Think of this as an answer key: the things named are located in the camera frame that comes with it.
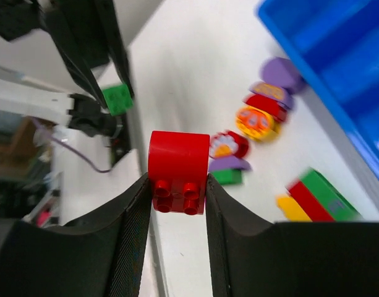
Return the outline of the red rounded lego brick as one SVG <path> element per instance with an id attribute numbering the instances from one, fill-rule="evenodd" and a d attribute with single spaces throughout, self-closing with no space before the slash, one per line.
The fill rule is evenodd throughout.
<path id="1" fill-rule="evenodd" d="M 209 146 L 208 134 L 172 131 L 151 133 L 148 178 L 156 211 L 203 214 Z"/>

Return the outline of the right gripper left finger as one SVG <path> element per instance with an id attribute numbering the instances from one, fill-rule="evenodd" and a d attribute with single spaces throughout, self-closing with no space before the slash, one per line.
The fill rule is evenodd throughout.
<path id="1" fill-rule="evenodd" d="M 63 226 L 0 219 L 0 296 L 138 296 L 150 209 L 143 175 Z"/>

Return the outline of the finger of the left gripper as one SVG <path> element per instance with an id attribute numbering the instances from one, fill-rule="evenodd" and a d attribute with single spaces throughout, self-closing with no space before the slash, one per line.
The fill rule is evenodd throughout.
<path id="1" fill-rule="evenodd" d="M 133 98 L 134 90 L 130 81 L 130 64 L 121 38 L 114 1 L 95 0 L 94 3 L 106 38 L 109 56 L 114 63 L 120 81 L 128 86 L 129 93 Z"/>

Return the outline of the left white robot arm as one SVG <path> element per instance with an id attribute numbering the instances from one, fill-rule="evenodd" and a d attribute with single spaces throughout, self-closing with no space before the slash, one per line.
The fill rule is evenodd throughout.
<path id="1" fill-rule="evenodd" d="M 132 106 L 127 52 L 113 1 L 0 1 L 0 37 L 34 30 L 52 39 L 73 81 L 98 113 L 120 116 Z M 77 115 L 74 94 L 37 90 L 0 79 L 0 111 L 67 125 Z"/>

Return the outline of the small green lego brick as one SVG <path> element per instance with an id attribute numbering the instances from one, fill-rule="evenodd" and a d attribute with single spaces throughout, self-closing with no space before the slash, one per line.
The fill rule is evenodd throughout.
<path id="1" fill-rule="evenodd" d="M 133 107 L 133 99 L 129 87 L 120 84 L 102 90 L 108 110 L 112 116 L 120 116 Z"/>

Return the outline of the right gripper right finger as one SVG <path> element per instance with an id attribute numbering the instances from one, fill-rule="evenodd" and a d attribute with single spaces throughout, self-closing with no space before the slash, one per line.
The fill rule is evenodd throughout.
<path id="1" fill-rule="evenodd" d="M 214 296 L 379 296 L 379 222 L 271 223 L 209 176 Z"/>

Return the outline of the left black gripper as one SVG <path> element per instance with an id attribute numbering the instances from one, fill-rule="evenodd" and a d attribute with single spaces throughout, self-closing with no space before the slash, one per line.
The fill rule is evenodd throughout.
<path id="1" fill-rule="evenodd" d="M 0 1 L 0 37 L 12 42 L 47 32 L 73 81 L 106 108 L 92 69 L 109 63 L 111 2 L 47 1 L 46 14 L 41 10 L 40 1 Z"/>

